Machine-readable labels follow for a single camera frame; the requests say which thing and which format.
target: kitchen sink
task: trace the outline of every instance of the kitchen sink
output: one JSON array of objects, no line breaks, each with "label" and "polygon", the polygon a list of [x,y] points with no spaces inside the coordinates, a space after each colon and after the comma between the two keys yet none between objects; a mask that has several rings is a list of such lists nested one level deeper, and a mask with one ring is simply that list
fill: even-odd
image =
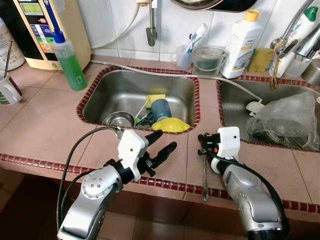
[{"label": "kitchen sink", "polygon": [[[301,85],[278,84],[277,89],[270,90],[270,84],[267,82],[247,80],[234,80],[234,82],[261,97],[263,99],[262,104],[264,105],[303,92],[312,93],[315,99],[320,97],[319,92]],[[281,145],[273,140],[270,142],[270,138],[257,139],[257,137],[254,138],[251,134],[247,133],[246,124],[251,117],[249,116],[250,112],[246,110],[246,106],[252,101],[257,101],[254,97],[226,82],[220,83],[219,88],[220,103],[222,105],[224,125],[226,127],[239,127],[240,138],[249,143]],[[317,102],[315,103],[315,115],[317,117],[317,132],[320,134],[320,103]],[[294,148],[301,149],[301,144],[295,145]]]},{"label": "kitchen sink", "polygon": [[[87,122],[93,124],[104,124],[109,114],[119,111],[136,116],[146,101],[146,95],[157,94],[166,95],[172,117],[181,119],[190,126],[194,124],[193,79],[157,76],[123,69],[109,71],[101,77],[82,114]],[[145,116],[150,111],[151,109],[145,108],[139,116]]]}]

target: mug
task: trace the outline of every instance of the mug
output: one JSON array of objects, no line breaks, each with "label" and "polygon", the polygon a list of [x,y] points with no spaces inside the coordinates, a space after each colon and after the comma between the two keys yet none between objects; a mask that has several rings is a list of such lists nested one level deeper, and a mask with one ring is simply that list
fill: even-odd
[{"label": "mug", "polygon": [[16,104],[21,101],[23,93],[8,73],[6,77],[4,75],[5,71],[0,71],[0,104]]},{"label": "mug", "polygon": [[153,113],[153,120],[160,122],[163,119],[171,118],[171,111],[168,101],[165,99],[155,100],[151,104],[151,110]]},{"label": "mug", "polygon": [[192,52],[185,52],[188,45],[180,45],[176,49],[176,53],[171,54],[171,61],[175,63],[175,66],[179,70],[188,70],[192,65]]}]

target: plastic bag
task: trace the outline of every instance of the plastic bag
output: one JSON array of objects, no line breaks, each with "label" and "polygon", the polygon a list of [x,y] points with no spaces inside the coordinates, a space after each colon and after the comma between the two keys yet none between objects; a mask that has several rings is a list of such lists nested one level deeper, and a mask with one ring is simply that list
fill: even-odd
[{"label": "plastic bag", "polygon": [[246,130],[249,134],[269,132],[285,138],[308,136],[308,146],[319,150],[315,104],[310,92],[272,101],[248,120]]}]

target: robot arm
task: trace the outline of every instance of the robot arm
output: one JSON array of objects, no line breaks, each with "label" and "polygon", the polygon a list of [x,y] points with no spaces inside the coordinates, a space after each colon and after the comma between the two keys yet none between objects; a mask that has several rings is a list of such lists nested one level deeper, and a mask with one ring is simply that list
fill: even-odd
[{"label": "robot arm", "polygon": [[265,192],[262,181],[238,163],[240,133],[237,127],[223,127],[217,134],[198,136],[202,150],[199,154],[215,152],[211,168],[221,174],[227,192],[237,205],[242,225],[249,240],[284,240],[282,219],[271,196]]},{"label": "robot arm", "polygon": [[109,160],[103,168],[89,173],[81,184],[79,196],[67,212],[57,234],[60,240],[95,240],[107,207],[123,185],[138,181],[144,172],[155,175],[155,169],[176,149],[172,142],[151,159],[146,149],[161,137],[156,131],[146,137],[125,130],[118,145],[119,161]]}]

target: tile countertop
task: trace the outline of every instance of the tile countertop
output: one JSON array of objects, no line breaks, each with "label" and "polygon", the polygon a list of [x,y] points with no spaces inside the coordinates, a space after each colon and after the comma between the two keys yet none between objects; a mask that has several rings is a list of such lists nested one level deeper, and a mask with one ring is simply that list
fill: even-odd
[{"label": "tile countertop", "polygon": [[[100,56],[93,58],[126,66],[175,70],[175,66],[170,62]],[[107,67],[90,63],[85,68],[87,89],[98,73]],[[60,178],[62,172],[58,169],[66,162],[73,144],[85,133],[97,127],[95,124],[82,122],[76,114],[76,106],[87,89],[73,91],[61,71],[30,68],[27,63],[10,71],[9,74],[21,87],[24,98],[22,102],[13,106],[0,105],[0,167]],[[263,77],[263,73],[244,74]],[[219,118],[216,81],[200,78],[199,83],[198,126],[181,135],[165,134],[158,144],[148,148],[150,155],[155,156],[168,143],[177,142],[177,149],[156,169],[156,179],[166,181],[157,183],[155,179],[146,178],[145,175],[142,179],[144,182],[129,183],[124,186],[125,190],[203,203],[200,194],[191,193],[199,192],[197,187],[202,185],[203,158],[197,154],[200,147],[197,136],[206,132],[215,133],[222,124]],[[97,132],[78,146],[71,164],[78,166],[78,170],[79,167],[100,168],[110,158],[118,159],[117,145],[118,141],[113,132]],[[17,157],[9,160],[7,155]],[[239,158],[267,178],[282,199],[320,205],[319,153],[241,142]],[[71,180],[75,175],[70,173],[67,179]],[[207,178],[212,191],[225,189],[221,177],[209,168]],[[157,184],[161,184],[162,187],[155,187]],[[170,189],[163,184],[170,184]],[[235,208],[230,200],[216,197],[211,197],[206,204]],[[305,217],[308,214],[310,213],[305,212],[300,215]]]}]

